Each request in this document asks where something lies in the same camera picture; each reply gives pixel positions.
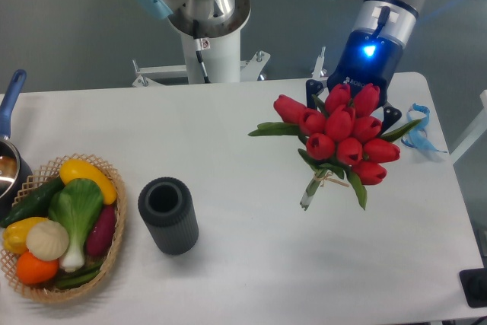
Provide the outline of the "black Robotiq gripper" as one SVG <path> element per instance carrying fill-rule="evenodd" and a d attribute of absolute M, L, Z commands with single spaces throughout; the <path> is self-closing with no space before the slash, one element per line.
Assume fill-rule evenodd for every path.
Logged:
<path fill-rule="evenodd" d="M 331 91 L 349 84 L 352 96 L 367 84 L 379 88 L 384 118 L 381 132 L 397 123 L 402 112 L 387 102 L 388 88 L 415 26 L 419 13 L 400 0 L 364 0 L 335 71 L 327 79 Z M 316 108 L 314 96 L 326 88 L 326 81 L 305 83 L 308 108 Z"/>

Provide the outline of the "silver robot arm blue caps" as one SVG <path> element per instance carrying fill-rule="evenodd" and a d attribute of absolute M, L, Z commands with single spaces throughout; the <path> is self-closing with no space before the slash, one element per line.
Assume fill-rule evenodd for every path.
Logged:
<path fill-rule="evenodd" d="M 187 78 L 192 84 L 250 81 L 257 62 L 240 60 L 240 32 L 250 16 L 250 0 L 136 0 L 151 16 L 169 20 L 180 34 Z M 425 0 L 361 0 L 362 6 L 326 89 L 349 84 L 358 93 L 367 84 L 380 90 L 383 129 L 401 112 L 387 89 Z"/>

